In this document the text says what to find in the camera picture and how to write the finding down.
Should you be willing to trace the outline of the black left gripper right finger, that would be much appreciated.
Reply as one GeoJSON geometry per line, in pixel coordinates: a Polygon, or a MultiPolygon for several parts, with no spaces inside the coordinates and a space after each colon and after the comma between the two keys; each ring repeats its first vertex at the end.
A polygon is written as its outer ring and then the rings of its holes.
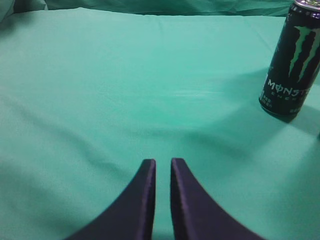
{"type": "Polygon", "coordinates": [[[176,240],[261,240],[206,192],[183,158],[170,164],[170,211],[176,240]]]}

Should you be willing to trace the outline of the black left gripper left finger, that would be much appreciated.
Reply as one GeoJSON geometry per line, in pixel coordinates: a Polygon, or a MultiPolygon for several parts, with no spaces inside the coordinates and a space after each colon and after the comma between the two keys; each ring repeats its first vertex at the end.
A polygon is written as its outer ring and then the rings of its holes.
{"type": "Polygon", "coordinates": [[[150,240],[156,203],[156,161],[144,159],[133,179],[97,218],[68,240],[150,240]]]}

